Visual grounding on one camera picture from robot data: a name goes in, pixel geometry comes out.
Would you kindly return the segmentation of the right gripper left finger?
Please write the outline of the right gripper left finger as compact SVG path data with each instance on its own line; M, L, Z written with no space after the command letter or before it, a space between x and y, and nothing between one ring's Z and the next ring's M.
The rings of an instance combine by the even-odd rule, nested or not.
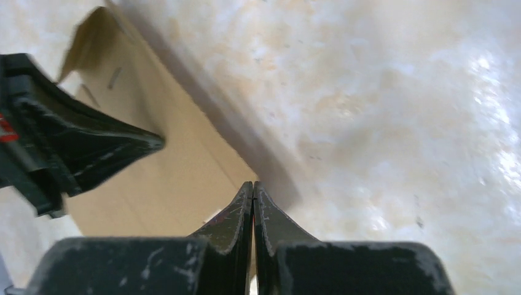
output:
M9 294L248 294L253 184L186 237L74 237Z

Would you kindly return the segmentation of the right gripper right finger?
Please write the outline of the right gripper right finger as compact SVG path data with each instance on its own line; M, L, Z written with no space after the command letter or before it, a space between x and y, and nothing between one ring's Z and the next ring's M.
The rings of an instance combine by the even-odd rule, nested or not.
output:
M253 186L260 294L453 294L438 256L415 242L324 242Z

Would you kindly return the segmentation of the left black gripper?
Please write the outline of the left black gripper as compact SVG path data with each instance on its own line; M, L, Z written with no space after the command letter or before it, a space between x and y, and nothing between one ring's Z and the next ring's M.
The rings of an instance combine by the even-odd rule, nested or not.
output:
M37 216L64 216L61 191L90 191L164 145L73 98L28 54L1 56L1 187L16 188Z

